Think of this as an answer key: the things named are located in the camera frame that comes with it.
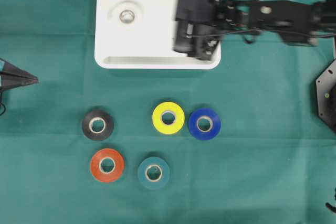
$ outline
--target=white plastic container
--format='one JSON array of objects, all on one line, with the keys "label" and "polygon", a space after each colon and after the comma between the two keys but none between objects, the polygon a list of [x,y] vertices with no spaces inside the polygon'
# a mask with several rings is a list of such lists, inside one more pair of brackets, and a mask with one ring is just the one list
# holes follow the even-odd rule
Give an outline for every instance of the white plastic container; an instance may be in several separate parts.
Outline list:
[{"label": "white plastic container", "polygon": [[94,58],[103,68],[212,69],[211,61],[173,51],[177,0],[97,0]]}]

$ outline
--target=tape roll center hole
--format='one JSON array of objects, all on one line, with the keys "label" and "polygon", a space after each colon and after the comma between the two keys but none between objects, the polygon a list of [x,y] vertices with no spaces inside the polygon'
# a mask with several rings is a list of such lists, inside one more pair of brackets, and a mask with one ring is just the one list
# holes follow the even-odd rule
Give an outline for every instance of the tape roll center hole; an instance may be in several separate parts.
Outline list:
[{"label": "tape roll center hole", "polygon": [[103,118],[92,118],[89,123],[90,131],[99,134],[102,133],[106,128],[106,122]]},{"label": "tape roll center hole", "polygon": [[147,167],[145,174],[149,181],[156,182],[162,177],[162,169],[158,165],[150,165]]},{"label": "tape roll center hole", "polygon": [[100,171],[105,174],[113,172],[115,167],[116,163],[111,157],[105,157],[99,163]]},{"label": "tape roll center hole", "polygon": [[171,125],[176,121],[176,114],[173,111],[166,110],[161,115],[161,120],[166,125]]},{"label": "tape roll center hole", "polygon": [[196,122],[197,128],[202,132],[208,132],[213,127],[213,121],[208,116],[201,116]]}]

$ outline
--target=cable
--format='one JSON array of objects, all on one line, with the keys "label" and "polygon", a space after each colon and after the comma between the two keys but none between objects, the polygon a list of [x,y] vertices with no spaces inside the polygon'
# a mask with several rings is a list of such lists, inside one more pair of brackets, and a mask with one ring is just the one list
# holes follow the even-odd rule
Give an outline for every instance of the cable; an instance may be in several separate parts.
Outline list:
[{"label": "cable", "polygon": [[247,30],[237,30],[237,31],[228,31],[220,34],[205,34],[205,35],[190,35],[186,34],[188,37],[217,37],[217,36],[222,36],[222,35],[230,35],[230,34],[244,34],[244,33],[249,33],[250,31],[271,31],[273,33],[280,33],[280,34],[294,34],[294,35],[300,35],[300,36],[305,36],[309,38],[331,38],[335,37],[336,33],[332,34],[323,34],[323,35],[313,35],[313,34],[304,34],[304,33],[299,33],[297,31],[284,31],[284,30],[275,30],[275,29],[247,29]]},{"label": "cable", "polygon": [[242,36],[242,38],[243,38],[243,40],[244,40],[244,42],[246,44],[253,44],[257,40],[257,36],[256,35],[252,35],[252,39],[247,39],[244,34],[241,34],[241,36]]},{"label": "cable", "polygon": [[0,108],[3,107],[4,110],[0,113],[0,116],[2,116],[3,114],[5,114],[6,112],[6,106],[2,103],[2,92],[0,92]]},{"label": "cable", "polygon": [[216,37],[216,36],[222,36],[222,35],[228,35],[228,34],[244,34],[249,33],[250,31],[260,31],[256,29],[248,29],[248,30],[237,30],[237,31],[227,31],[225,33],[220,34],[205,34],[205,35],[192,35],[192,34],[185,34],[188,37]]}]

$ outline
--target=red tape roll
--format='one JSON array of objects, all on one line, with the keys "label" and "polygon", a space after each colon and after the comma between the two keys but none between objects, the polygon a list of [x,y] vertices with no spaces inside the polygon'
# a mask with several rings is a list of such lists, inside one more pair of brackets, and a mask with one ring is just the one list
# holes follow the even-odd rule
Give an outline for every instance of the red tape roll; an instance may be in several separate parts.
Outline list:
[{"label": "red tape roll", "polygon": [[[101,167],[101,163],[104,159],[111,159],[114,163],[114,168],[110,172],[105,172]],[[124,170],[124,159],[121,154],[114,149],[101,149],[92,157],[90,170],[96,180],[110,183],[121,177]]]}]

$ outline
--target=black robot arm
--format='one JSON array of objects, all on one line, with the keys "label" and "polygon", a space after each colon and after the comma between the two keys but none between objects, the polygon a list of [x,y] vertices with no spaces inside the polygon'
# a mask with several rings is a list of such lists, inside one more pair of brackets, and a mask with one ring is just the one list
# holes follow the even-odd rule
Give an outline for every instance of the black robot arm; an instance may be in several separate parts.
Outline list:
[{"label": "black robot arm", "polygon": [[178,0],[176,21],[174,50],[211,60],[224,35],[230,34],[241,34],[251,44],[261,32],[270,31],[289,45],[315,46],[317,38],[335,36],[336,0],[312,5],[292,1]]}]

